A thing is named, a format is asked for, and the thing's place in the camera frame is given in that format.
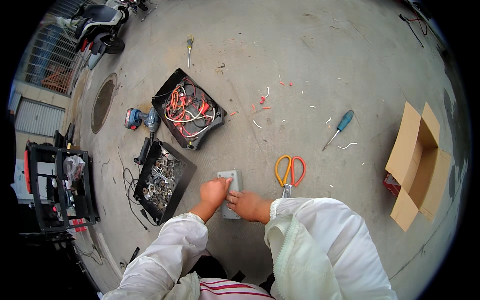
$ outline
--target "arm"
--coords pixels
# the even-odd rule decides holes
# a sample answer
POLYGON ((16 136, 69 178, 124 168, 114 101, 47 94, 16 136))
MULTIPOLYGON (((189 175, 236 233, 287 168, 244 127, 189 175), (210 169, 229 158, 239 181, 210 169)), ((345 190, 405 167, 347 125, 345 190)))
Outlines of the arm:
POLYGON ((225 199, 232 180, 215 179, 202 184, 202 200, 192 210, 167 221, 158 238, 128 265, 120 286, 104 297, 149 299, 170 291, 178 279, 195 265, 205 250, 208 229, 205 223, 225 199))
POLYGON ((262 199, 253 192, 231 192, 228 206, 251 222, 294 215, 324 251, 339 285, 350 294, 390 289, 365 221, 345 204, 330 198, 262 199))

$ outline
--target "metal fence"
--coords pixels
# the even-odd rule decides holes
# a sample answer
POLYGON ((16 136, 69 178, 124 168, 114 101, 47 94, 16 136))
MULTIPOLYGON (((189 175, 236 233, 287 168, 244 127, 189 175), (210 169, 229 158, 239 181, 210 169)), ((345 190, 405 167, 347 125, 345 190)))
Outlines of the metal fence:
MULTIPOLYGON (((47 11, 57 17, 70 18, 84 0, 57 0, 47 11)), ((91 0, 86 4, 105 3, 91 0)), ((42 26, 33 35, 17 69, 16 79, 70 95, 78 76, 81 57, 75 53, 75 28, 58 24, 42 26)))

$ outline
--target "box flap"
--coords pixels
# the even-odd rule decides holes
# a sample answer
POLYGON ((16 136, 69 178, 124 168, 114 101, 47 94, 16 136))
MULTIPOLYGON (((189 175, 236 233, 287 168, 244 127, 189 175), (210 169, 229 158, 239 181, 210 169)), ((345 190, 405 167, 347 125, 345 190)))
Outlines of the box flap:
POLYGON ((425 200, 420 207, 420 212, 425 215, 430 222, 435 218, 438 206, 442 201, 445 185, 448 179, 448 171, 450 169, 450 160, 452 157, 442 149, 438 149, 439 153, 435 163, 430 188, 427 191, 425 200))
POLYGON ((430 132, 433 135, 433 138, 437 142, 440 140, 440 123, 438 122, 433 110, 430 108, 427 102, 425 102, 425 108, 423 109, 423 114, 421 116, 425 123, 427 124, 430 132))
POLYGON ((413 203, 408 193, 401 189, 390 216, 406 232, 412 225, 418 212, 419 209, 413 203))
POLYGON ((391 173, 402 186, 417 144, 420 120, 420 114, 410 103, 406 102, 400 130, 385 167, 385 170, 391 173))

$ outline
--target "building wall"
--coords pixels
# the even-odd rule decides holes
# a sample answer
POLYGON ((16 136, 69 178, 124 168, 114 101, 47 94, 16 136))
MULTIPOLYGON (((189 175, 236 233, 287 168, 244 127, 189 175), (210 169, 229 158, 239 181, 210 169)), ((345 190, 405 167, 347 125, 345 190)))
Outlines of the building wall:
MULTIPOLYGON (((34 85, 23 83, 23 82, 15 81, 14 85, 16 85, 15 90, 18 93, 21 93, 24 98, 47 103, 47 104, 65 109, 63 126, 64 127, 68 126, 68 124, 65 124, 65 121, 66 121, 65 119, 67 116, 68 109, 70 107, 70 102, 71 102, 70 98, 63 96, 61 94, 57 94, 55 92, 51 92, 46 89, 39 88, 34 85)), ((35 142, 37 144, 41 144, 41 143, 53 144, 53 138, 26 134, 23 132, 17 132, 16 139, 17 139, 17 159, 21 159, 21 160, 24 159, 25 145, 28 140, 30 140, 31 142, 35 142)))

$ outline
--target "black plastic tray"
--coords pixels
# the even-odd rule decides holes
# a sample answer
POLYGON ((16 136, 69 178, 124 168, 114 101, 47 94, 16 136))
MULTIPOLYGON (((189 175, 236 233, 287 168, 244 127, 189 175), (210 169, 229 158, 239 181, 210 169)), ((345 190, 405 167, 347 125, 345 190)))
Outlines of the black plastic tray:
POLYGON ((202 147, 202 144, 205 142, 205 139, 207 135, 209 135, 215 128, 218 128, 225 124, 225 116, 227 115, 227 112, 216 102, 214 101, 209 94, 202 88, 200 87, 195 80, 193 80, 190 76, 188 76, 182 69, 177 69, 165 82, 165 84, 160 88, 158 93, 153 97, 152 99, 152 104, 155 107, 157 113, 159 114, 160 118, 162 119, 163 123, 168 127, 172 135, 175 137, 177 142, 180 144, 180 146, 184 149, 190 149, 190 150, 200 150, 202 147), (180 131, 175 127, 173 122, 167 120, 165 118, 165 111, 163 109, 163 105, 167 100, 171 97, 172 91, 177 87, 177 85, 184 79, 187 78, 190 81, 193 82, 197 90, 201 90, 202 93, 205 95, 205 98, 207 100, 210 100, 214 102, 217 107, 218 111, 216 112, 216 117, 215 120, 212 122, 210 127, 206 129, 204 132, 198 135, 197 139, 194 138, 185 138, 180 131))
POLYGON ((192 180, 195 171, 197 170, 197 166, 189 161, 186 157, 180 154, 177 150, 175 150, 172 146, 167 143, 161 142, 159 140, 155 140, 148 152, 147 159, 145 161, 144 167, 142 168, 142 172, 140 173, 140 177, 138 179, 137 187, 135 188, 135 193, 133 197, 140 202, 143 208, 148 212, 148 214, 153 218, 153 221, 160 225, 162 223, 167 222, 173 217, 175 210, 177 210, 177 206, 182 199, 185 190, 187 189, 190 180, 192 180), (186 164, 185 169, 183 170, 183 175, 180 178, 175 180, 176 188, 173 191, 173 194, 168 202, 167 208, 165 212, 160 210, 155 204, 151 201, 146 200, 142 190, 146 187, 146 181, 148 175, 151 173, 152 166, 155 164, 158 157, 161 155, 162 148, 165 148, 174 158, 181 160, 183 163, 186 164))

